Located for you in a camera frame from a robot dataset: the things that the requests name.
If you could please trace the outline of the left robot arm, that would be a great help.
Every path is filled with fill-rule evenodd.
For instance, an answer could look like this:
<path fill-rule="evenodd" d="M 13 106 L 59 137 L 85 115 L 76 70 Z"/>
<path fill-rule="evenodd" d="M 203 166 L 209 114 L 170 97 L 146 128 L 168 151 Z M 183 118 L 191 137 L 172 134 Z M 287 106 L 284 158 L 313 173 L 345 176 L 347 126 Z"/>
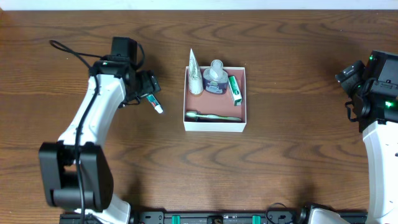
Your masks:
<path fill-rule="evenodd" d="M 113 37 L 111 52 L 88 65 L 88 88 L 69 127 L 56 142 L 39 149 L 47 204 L 75 212 L 72 223 L 130 223 L 131 205 L 114 194 L 114 181 L 103 149 L 119 108 L 147 99 L 158 113 L 160 85 L 153 71 L 141 70 L 142 45 Z"/>

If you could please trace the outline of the clear sanitizer bottle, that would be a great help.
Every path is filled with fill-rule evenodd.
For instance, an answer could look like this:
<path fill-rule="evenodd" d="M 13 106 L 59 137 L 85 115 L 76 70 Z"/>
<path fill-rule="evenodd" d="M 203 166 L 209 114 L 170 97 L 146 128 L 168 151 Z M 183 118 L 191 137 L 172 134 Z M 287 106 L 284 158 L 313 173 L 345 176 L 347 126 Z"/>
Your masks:
<path fill-rule="evenodd" d="M 222 95 L 228 87 L 228 73 L 223 70 L 221 60 L 213 60 L 203 72 L 203 89 L 209 93 Z"/>

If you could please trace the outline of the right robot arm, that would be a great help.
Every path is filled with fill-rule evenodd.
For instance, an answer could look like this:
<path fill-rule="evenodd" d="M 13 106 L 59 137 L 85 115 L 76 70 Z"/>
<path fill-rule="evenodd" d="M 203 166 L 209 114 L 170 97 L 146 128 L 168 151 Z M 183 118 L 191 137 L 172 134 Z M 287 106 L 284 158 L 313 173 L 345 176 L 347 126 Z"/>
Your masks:
<path fill-rule="evenodd" d="M 349 97 L 348 119 L 363 136 L 369 208 L 343 213 L 313 204 L 298 223 L 397 223 L 397 54 L 374 50 L 367 63 L 358 60 L 335 78 Z"/>

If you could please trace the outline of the teal toothpaste tube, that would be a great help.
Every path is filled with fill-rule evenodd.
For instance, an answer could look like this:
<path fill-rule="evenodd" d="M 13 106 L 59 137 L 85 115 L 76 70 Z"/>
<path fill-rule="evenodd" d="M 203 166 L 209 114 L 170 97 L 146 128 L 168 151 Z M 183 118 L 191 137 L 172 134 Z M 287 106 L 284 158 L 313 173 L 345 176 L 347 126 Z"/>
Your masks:
<path fill-rule="evenodd" d="M 159 101 L 157 100 L 157 98 L 151 94 L 151 95 L 147 95 L 146 99 L 149 101 L 149 103 L 154 107 L 154 109 L 156 110 L 156 112 L 158 112 L 159 114 L 162 114 L 164 112 L 161 104 L 159 103 Z"/>

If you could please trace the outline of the green soap box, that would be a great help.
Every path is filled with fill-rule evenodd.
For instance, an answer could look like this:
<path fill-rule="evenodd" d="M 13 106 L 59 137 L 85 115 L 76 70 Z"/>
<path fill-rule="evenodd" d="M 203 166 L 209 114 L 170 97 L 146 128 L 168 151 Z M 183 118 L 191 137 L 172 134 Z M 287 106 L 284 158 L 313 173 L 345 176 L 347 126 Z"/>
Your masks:
<path fill-rule="evenodd" d="M 229 76 L 228 83 L 233 104 L 235 106 L 240 106 L 242 104 L 243 98 L 236 77 Z"/>

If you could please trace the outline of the green toothbrush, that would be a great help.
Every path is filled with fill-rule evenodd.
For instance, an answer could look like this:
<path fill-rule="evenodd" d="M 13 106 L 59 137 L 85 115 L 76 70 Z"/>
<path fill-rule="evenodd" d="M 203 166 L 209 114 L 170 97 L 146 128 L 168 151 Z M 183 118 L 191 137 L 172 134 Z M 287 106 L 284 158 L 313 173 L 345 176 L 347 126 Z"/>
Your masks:
<path fill-rule="evenodd" d="M 200 114 L 197 111 L 187 111 L 185 116 L 188 118 L 201 118 L 201 119 L 218 119 L 218 120 L 225 120 L 225 121 L 238 121 L 241 122 L 241 118 L 231 117 L 231 116 L 219 116 L 215 114 Z"/>

